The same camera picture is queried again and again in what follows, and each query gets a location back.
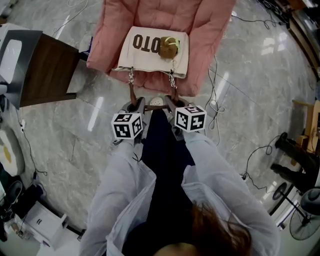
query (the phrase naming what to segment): fan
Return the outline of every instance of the fan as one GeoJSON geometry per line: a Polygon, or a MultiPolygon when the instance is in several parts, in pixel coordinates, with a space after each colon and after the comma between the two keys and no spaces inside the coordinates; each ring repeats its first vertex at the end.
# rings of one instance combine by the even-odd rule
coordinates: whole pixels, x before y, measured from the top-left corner
{"type": "Polygon", "coordinates": [[[320,227],[320,216],[306,213],[301,206],[291,216],[290,234],[295,240],[306,240],[320,227]]]}
{"type": "Polygon", "coordinates": [[[311,215],[304,211],[300,205],[295,205],[285,194],[287,184],[282,183],[273,194],[273,200],[284,197],[295,211],[290,220],[290,233],[295,240],[306,240],[311,237],[320,227],[320,216],[311,215]]]}

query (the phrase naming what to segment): marble floor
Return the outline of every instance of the marble floor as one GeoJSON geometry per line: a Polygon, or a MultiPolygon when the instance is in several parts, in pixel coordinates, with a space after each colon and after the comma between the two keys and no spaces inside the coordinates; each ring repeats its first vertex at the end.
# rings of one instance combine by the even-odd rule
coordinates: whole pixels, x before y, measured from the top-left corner
{"type": "MultiPolygon", "coordinates": [[[[84,35],[93,34],[101,3],[102,0],[89,0],[87,8],[56,33],[66,20],[82,9],[83,4],[69,8],[65,0],[19,0],[8,21],[42,30],[77,48],[84,35]]],[[[256,0],[238,0],[234,12],[247,20],[270,18],[256,0]]],[[[218,116],[219,135],[217,125],[213,130],[207,129],[207,135],[215,143],[219,142],[219,152],[239,174],[243,174],[254,149],[267,145],[284,131],[291,138],[301,134],[306,113],[301,107],[294,106],[292,99],[312,104],[316,78],[285,26],[270,25],[267,30],[261,22],[232,18],[216,59],[217,70],[213,59],[209,73],[213,78],[216,72],[215,92],[225,112],[218,116]]],[[[207,77],[199,95],[187,100],[204,107],[211,91],[212,84],[207,77]]],[[[76,92],[77,99],[23,107],[18,111],[18,118],[26,121],[25,134],[36,167],[48,172],[48,176],[39,176],[47,192],[47,202],[58,213],[66,213],[72,226],[83,229],[87,207],[115,147],[111,144],[111,118],[129,100],[129,91],[127,85],[87,69],[81,61],[69,92],[76,92]],[[89,127],[93,113],[97,113],[97,118],[94,126],[89,127]]],[[[155,96],[143,89],[136,90],[136,94],[147,100],[155,96]]],[[[22,179],[27,185],[34,167],[13,106],[3,118],[21,144],[26,163],[22,179]]],[[[137,147],[137,154],[140,150],[141,147],[137,147]]],[[[270,170],[273,162],[293,170],[299,168],[290,166],[290,159],[279,151],[266,155],[261,149],[254,153],[248,173],[257,186],[267,186],[269,191],[283,182],[270,170]]],[[[270,211],[276,204],[271,199],[272,193],[257,190],[250,180],[247,185],[270,211]]]]}

